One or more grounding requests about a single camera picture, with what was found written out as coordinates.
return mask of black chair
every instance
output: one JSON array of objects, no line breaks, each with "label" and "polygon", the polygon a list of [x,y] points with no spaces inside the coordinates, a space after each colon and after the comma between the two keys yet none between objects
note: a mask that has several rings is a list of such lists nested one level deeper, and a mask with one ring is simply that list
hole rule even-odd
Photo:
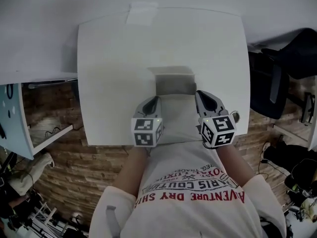
[{"label": "black chair", "polygon": [[289,87],[289,76],[278,71],[273,61],[262,53],[249,52],[250,107],[266,117],[279,119],[283,113]]},{"label": "black chair", "polygon": [[317,75],[317,32],[304,29],[285,48],[276,51],[262,49],[274,63],[292,78],[301,79]]},{"label": "black chair", "polygon": [[280,51],[262,49],[262,53],[249,52],[251,80],[251,108],[270,118],[279,119],[286,99],[303,109],[301,122],[314,113],[315,97],[305,93],[302,101],[288,93],[289,76],[301,79],[317,75],[317,33],[304,29],[290,44]]}]

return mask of wire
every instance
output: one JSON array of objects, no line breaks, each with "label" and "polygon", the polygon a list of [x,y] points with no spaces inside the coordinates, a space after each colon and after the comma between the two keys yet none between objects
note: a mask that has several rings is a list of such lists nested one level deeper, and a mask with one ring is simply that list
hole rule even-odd
[{"label": "wire", "polygon": [[274,169],[276,169],[277,171],[279,171],[281,174],[285,175],[286,177],[288,177],[288,175],[286,175],[285,173],[283,173],[281,170],[277,169],[275,166],[271,165],[269,162],[267,162],[267,164],[269,164],[271,167],[273,167]]},{"label": "wire", "polygon": [[53,135],[53,134],[56,132],[57,129],[60,130],[60,128],[55,127],[52,132],[46,131],[46,132],[45,132],[45,137],[48,138],[48,133],[51,134],[51,135]]},{"label": "wire", "polygon": [[205,142],[203,142],[203,146],[204,146],[205,148],[209,149],[209,150],[214,150],[214,149],[215,149],[215,148],[212,148],[212,147],[208,147]]},{"label": "wire", "polygon": [[80,126],[78,129],[74,129],[73,128],[73,130],[80,130],[81,128],[83,128],[84,126]]},{"label": "wire", "polygon": [[[73,130],[80,130],[80,129],[83,128],[83,127],[84,127],[84,126],[80,126],[78,129],[74,129],[74,125],[73,125]],[[46,132],[45,132],[45,138],[48,138],[48,134],[53,135],[53,134],[56,132],[57,129],[58,129],[58,130],[61,130],[59,127],[55,127],[52,132],[46,131]]]},{"label": "wire", "polygon": [[14,167],[15,167],[16,165],[18,165],[20,162],[24,161],[24,159],[25,159],[25,157],[24,157],[22,160],[20,160],[18,163],[15,163]]},{"label": "wire", "polygon": [[313,159],[302,159],[302,161],[301,161],[300,163],[296,164],[296,165],[293,167],[293,169],[292,169],[291,176],[292,176],[293,179],[294,179],[294,177],[293,177],[293,171],[294,171],[294,169],[295,169],[299,164],[301,164],[304,160],[311,160],[311,161],[317,162],[316,160],[313,160]]},{"label": "wire", "polygon": [[268,177],[269,177],[269,174],[267,174],[267,173],[260,173],[260,164],[261,164],[261,161],[259,161],[259,165],[258,165],[258,175],[261,175],[261,174],[267,175],[267,177],[266,177],[266,179],[265,179],[265,180],[267,180]]}]

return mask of wooden floor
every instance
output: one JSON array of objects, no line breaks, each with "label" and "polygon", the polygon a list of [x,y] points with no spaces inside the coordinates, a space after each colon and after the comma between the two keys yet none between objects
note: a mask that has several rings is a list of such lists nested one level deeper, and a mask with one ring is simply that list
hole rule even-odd
[{"label": "wooden floor", "polygon": [[[292,83],[290,91],[299,97],[304,91],[312,91],[312,79],[300,83],[301,85]],[[68,219],[72,213],[79,212],[89,225],[104,188],[113,182],[127,158],[125,151],[121,146],[87,145],[80,104],[75,100],[70,84],[34,90],[23,88],[23,98],[34,144],[43,140],[45,132],[52,131],[56,126],[64,128],[68,124],[73,124],[77,129],[48,146],[47,150],[51,153],[56,166],[53,169],[46,167],[36,182],[35,189],[49,205],[57,207],[63,217]],[[258,172],[263,144],[266,141],[274,143],[279,137],[279,134],[269,129],[274,123],[300,133],[303,138],[308,137],[309,128],[299,123],[300,116],[301,110],[289,101],[282,118],[278,121],[250,110],[249,132],[238,136],[235,145],[254,171]],[[289,138],[285,140],[287,143],[298,144]],[[268,164],[261,164],[260,172],[268,174],[268,177],[263,176],[267,177],[267,182],[278,201],[286,208],[285,204],[289,202],[289,198],[285,194],[285,176]]]}]

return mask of marker cube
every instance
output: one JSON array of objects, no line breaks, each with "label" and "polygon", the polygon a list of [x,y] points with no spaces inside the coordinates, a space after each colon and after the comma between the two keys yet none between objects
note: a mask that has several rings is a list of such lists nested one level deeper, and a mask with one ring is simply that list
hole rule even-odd
[{"label": "marker cube", "polygon": [[163,119],[132,118],[131,131],[134,146],[156,147],[163,134]]},{"label": "marker cube", "polygon": [[236,131],[232,115],[202,119],[201,135],[211,148],[231,144]]}]

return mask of white shirt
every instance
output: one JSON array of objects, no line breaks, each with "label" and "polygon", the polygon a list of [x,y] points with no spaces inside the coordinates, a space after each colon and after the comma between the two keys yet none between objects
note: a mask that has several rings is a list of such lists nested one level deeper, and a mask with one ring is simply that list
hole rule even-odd
[{"label": "white shirt", "polygon": [[[106,214],[108,206],[114,214]],[[152,150],[138,198],[105,189],[89,237],[262,238],[260,217],[286,237],[281,206],[261,175],[241,188],[215,151],[201,142],[178,143]]]}]

